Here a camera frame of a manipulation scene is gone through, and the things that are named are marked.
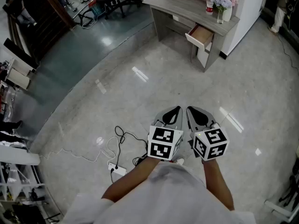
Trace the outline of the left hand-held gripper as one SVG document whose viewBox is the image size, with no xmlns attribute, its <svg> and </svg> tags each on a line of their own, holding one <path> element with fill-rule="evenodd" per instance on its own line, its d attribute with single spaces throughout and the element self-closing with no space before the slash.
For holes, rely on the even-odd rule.
<svg viewBox="0 0 299 224">
<path fill-rule="evenodd" d="M 147 156 L 170 161 L 183 140 L 183 109 L 173 106 L 159 112 L 149 129 Z"/>
</svg>

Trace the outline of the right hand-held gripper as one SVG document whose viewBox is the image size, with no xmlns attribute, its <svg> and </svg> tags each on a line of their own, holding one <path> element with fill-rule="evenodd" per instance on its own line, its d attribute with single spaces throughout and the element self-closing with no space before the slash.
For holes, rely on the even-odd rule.
<svg viewBox="0 0 299 224">
<path fill-rule="evenodd" d="M 199 107 L 188 106 L 186 118 L 190 131 L 192 128 L 204 128 L 202 131 L 191 133 L 192 141 L 189 143 L 196 158 L 210 161 L 226 153 L 230 140 L 226 130 L 214 122 L 211 113 Z"/>
</svg>

